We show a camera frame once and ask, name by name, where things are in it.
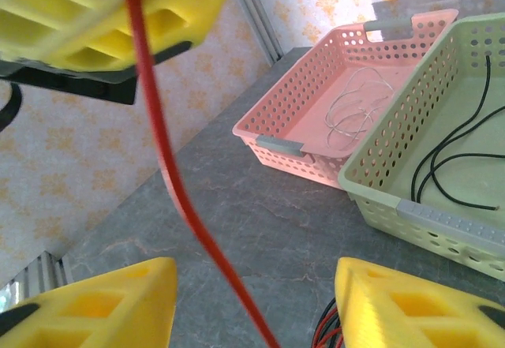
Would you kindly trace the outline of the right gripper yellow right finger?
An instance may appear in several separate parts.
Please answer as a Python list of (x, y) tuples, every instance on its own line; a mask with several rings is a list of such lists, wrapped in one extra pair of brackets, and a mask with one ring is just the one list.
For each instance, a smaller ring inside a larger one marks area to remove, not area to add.
[(347, 347), (502, 347), (504, 307), (352, 257), (339, 259), (335, 298)]

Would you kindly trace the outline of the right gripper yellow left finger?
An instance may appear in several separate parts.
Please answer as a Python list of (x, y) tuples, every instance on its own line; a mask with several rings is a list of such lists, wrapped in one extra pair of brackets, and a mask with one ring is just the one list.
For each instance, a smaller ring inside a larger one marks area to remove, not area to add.
[(3, 347), (167, 347), (174, 259), (159, 257), (31, 297), (1, 314)]

